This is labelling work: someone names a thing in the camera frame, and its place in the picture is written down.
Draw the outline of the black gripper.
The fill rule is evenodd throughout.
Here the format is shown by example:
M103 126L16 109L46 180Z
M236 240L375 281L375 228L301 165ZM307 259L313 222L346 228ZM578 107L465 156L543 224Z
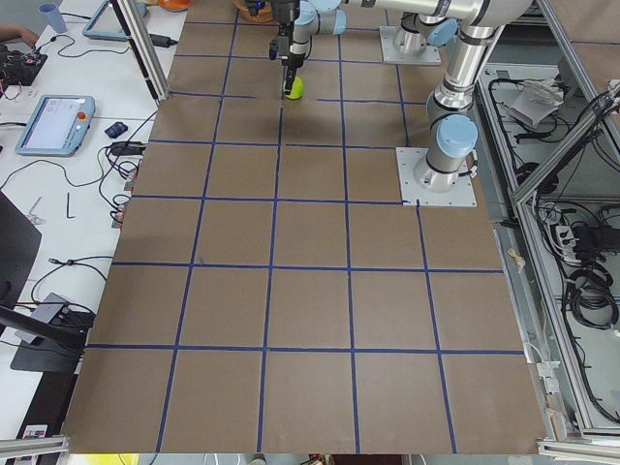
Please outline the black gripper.
M279 57L287 69L283 82L283 92L291 95L296 79L296 71L304 64L310 47L310 15L301 14L295 22L282 15L273 14L279 23L278 34L269 44L269 59Z

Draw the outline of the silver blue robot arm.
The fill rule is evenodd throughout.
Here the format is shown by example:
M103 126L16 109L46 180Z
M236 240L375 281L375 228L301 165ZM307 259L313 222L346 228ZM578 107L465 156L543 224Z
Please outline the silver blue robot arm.
M433 142L414 168L416 182L433 193L448 192L473 151L478 128L467 116L483 65L505 26L529 8L528 1L355 1L416 16L454 18L459 31L443 81L429 95L426 111Z
M311 54L313 37L339 35L346 29L340 1L269 1L279 27L269 44L270 60L280 59L285 68L283 93L294 96L297 71Z

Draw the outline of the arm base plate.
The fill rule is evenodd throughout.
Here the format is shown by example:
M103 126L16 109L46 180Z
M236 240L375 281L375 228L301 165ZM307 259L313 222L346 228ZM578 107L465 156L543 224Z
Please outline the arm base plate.
M423 147L397 147L396 166L401 201L406 206L476 207L473 187L465 159L457 172L439 173L427 164Z
M379 28L383 61L396 65L440 66L442 59L436 46L427 43L420 33L400 26Z

